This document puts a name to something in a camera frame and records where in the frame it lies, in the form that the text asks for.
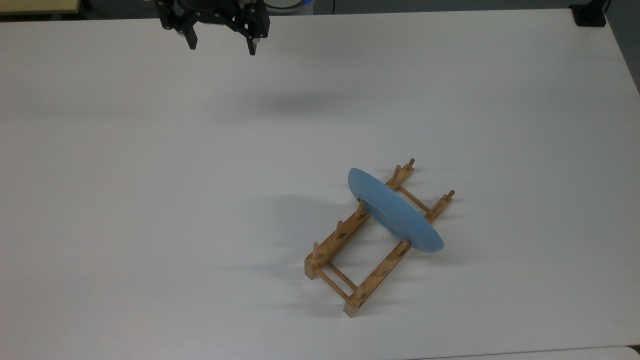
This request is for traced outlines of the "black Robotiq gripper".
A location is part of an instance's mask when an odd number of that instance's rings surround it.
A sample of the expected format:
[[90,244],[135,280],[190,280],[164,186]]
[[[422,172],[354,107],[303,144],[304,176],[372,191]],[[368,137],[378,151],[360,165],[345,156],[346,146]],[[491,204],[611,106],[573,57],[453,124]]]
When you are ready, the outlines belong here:
[[235,25],[236,32],[246,39],[251,56],[258,43],[269,34],[270,19],[265,3],[239,3],[238,0],[155,0],[155,9],[162,28],[182,35],[195,50],[198,37],[196,22]]

